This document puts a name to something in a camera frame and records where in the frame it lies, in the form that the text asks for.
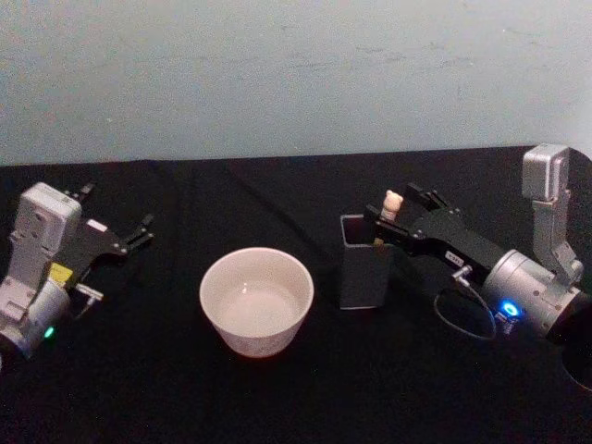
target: bowl rim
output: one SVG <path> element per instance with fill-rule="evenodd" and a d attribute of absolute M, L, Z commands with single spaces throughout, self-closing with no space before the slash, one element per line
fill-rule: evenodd
<path fill-rule="evenodd" d="M 292 263 L 294 263 L 297 267 L 299 267 L 301 269 L 301 271 L 304 273 L 304 277 L 306 278 L 306 282 L 308 284 L 308 291 L 307 291 L 307 300 L 306 300 L 306 305 L 304 306 L 304 309 L 302 310 L 302 312 L 296 317 L 296 319 L 290 323 L 287 327 L 282 328 L 281 330 L 278 330 L 276 332 L 273 332 L 269 335 L 244 335 L 244 334 L 239 334 L 237 332 L 233 332 L 231 330 L 228 330 L 227 327 L 223 327 L 221 326 L 219 323 L 217 323 L 214 320 L 214 317 L 212 316 L 211 313 L 208 312 L 208 310 L 205 308 L 204 305 L 204 282 L 208 279 L 209 275 L 213 272 L 213 270 L 221 263 L 224 262 L 226 260 L 228 260 L 230 257 L 235 256 L 235 255 L 241 255 L 241 254 L 245 254 L 245 253 L 249 253 L 249 252 L 264 252 L 264 253 L 272 253 L 272 254 L 278 254 L 281 255 L 287 259 L 289 259 Z M 246 338 L 246 339 L 257 339 L 257 338 L 270 338 L 273 336 L 276 336 L 278 334 L 284 333 L 288 330 L 290 330 L 291 328 L 293 328 L 294 326 L 297 326 L 299 323 L 301 323 L 301 321 L 306 317 L 306 315 L 308 314 L 312 304 L 313 304 L 313 298 L 315 297 L 315 284 L 313 282 L 313 278 L 310 274 L 310 272 L 308 271 L 308 268 L 306 268 L 306 266 L 304 266 L 304 264 L 299 261 L 298 259 L 296 259 L 294 256 L 292 256 L 289 253 L 286 252 L 282 252 L 281 250 L 277 250 L 275 248 L 269 248 L 269 247 L 247 247 L 247 248 L 241 248 L 239 250 L 235 250 L 233 252 L 230 252 L 228 254 L 225 254 L 224 256 L 220 257 L 219 259 L 217 259 L 213 264 L 211 264 L 209 266 L 209 268 L 207 269 L 207 271 L 203 274 L 202 277 L 202 282 L 200 283 L 200 289 L 199 289 L 199 299 L 200 299 L 200 305 L 202 306 L 202 310 L 205 313 L 205 316 L 208 318 L 208 320 L 218 329 L 229 333 L 230 335 L 233 335 L 235 337 L 238 338 Z"/>

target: white label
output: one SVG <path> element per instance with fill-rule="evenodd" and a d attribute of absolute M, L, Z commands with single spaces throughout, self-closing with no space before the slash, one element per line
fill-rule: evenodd
<path fill-rule="evenodd" d="M 89 219 L 89 221 L 86 224 L 90 225 L 94 229 L 98 229 L 99 231 L 101 231 L 103 233 L 107 231 L 107 227 L 105 225 L 103 225 L 101 222 L 97 222 L 94 219 Z"/>
<path fill-rule="evenodd" d="M 464 265 L 464 260 L 452 252 L 446 252 L 444 255 L 449 261 L 458 266 Z"/>

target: yellow label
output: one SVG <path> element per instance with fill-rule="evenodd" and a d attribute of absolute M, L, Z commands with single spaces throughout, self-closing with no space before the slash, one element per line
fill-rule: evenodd
<path fill-rule="evenodd" d="M 73 271 L 69 268 L 65 268 L 63 265 L 57 264 L 55 262 L 52 263 L 52 267 L 49 269 L 49 277 L 53 279 L 56 283 L 64 285 L 70 276 L 72 276 Z"/>

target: green led light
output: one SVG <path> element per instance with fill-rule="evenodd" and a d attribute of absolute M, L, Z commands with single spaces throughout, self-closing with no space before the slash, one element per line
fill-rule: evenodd
<path fill-rule="evenodd" d="M 52 337 L 52 335 L 54 334 L 54 331 L 56 331 L 53 327 L 49 327 L 45 330 L 45 334 L 43 335 L 44 338 L 49 339 Z"/>

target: blue led light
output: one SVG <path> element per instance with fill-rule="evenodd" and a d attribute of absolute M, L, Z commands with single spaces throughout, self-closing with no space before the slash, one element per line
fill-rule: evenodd
<path fill-rule="evenodd" d="M 516 307 L 513 303 L 511 302 L 504 302 L 503 305 L 501 306 L 501 309 L 506 312 L 506 315 L 514 317 L 517 316 L 520 311 L 518 310 L 518 307 Z"/>

